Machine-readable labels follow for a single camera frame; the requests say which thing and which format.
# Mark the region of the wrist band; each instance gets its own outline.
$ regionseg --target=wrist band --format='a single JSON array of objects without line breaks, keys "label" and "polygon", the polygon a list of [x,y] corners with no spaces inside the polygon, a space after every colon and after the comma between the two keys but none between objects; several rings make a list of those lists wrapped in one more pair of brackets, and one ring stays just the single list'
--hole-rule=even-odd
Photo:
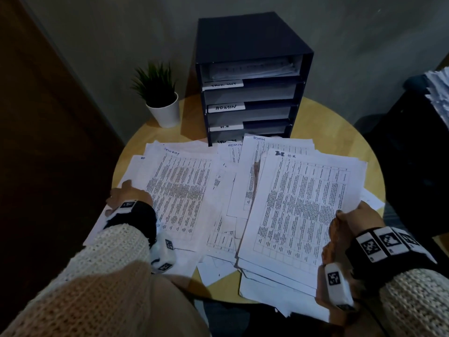
[{"label": "wrist band", "polygon": [[360,233],[346,250],[353,277],[368,290],[378,290],[399,273],[415,268],[436,270],[436,260],[406,231],[395,227],[371,228]]},{"label": "wrist band", "polygon": [[150,247],[156,242],[156,212],[149,204],[138,200],[123,202],[109,217],[104,229],[124,223],[140,230]]}]

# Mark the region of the wooden door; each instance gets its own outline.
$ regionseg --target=wooden door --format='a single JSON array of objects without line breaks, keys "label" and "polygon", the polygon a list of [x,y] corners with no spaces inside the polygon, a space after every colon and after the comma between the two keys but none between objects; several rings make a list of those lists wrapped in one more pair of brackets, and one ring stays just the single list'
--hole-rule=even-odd
[{"label": "wooden door", "polygon": [[18,0],[0,0],[0,332],[81,249],[123,148]]}]

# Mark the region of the light wood tabletop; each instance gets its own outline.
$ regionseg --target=light wood tabletop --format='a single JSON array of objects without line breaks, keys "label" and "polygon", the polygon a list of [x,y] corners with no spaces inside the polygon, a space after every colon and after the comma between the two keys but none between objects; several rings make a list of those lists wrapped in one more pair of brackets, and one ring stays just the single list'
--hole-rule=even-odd
[{"label": "light wood tabletop", "polygon": [[[145,144],[154,140],[159,142],[188,142],[204,140],[204,127],[201,100],[199,95],[180,101],[181,124],[163,129],[152,118],[146,122],[128,141],[115,167],[112,186],[116,187],[125,173],[133,155],[144,153]],[[384,177],[373,150],[362,135],[345,119],[331,109],[308,98],[303,98],[293,127],[291,138],[312,138],[315,148],[326,154],[357,157],[368,162],[365,188],[385,202]],[[384,209],[378,210],[383,215]],[[253,303],[239,296],[240,273],[234,272],[211,284],[201,285],[198,269],[188,291],[199,296],[232,303]]]}]

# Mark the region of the white plant pot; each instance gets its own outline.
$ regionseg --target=white plant pot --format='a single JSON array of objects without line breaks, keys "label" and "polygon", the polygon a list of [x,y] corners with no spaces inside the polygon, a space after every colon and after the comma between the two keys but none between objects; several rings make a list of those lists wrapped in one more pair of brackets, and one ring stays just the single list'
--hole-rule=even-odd
[{"label": "white plant pot", "polygon": [[158,121],[161,128],[171,128],[180,123],[179,118],[179,96],[176,94],[176,100],[170,105],[164,107],[148,107],[151,114]]}]

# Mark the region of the navy file organizer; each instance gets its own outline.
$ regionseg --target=navy file organizer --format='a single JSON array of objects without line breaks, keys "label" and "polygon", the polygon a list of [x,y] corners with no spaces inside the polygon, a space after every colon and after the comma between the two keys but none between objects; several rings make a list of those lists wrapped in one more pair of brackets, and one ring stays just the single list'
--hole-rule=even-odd
[{"label": "navy file organizer", "polygon": [[[312,58],[313,50],[275,12],[199,19],[195,68],[209,146],[245,133],[290,137]],[[247,79],[216,74],[224,65],[235,70],[279,60],[295,71]]]}]

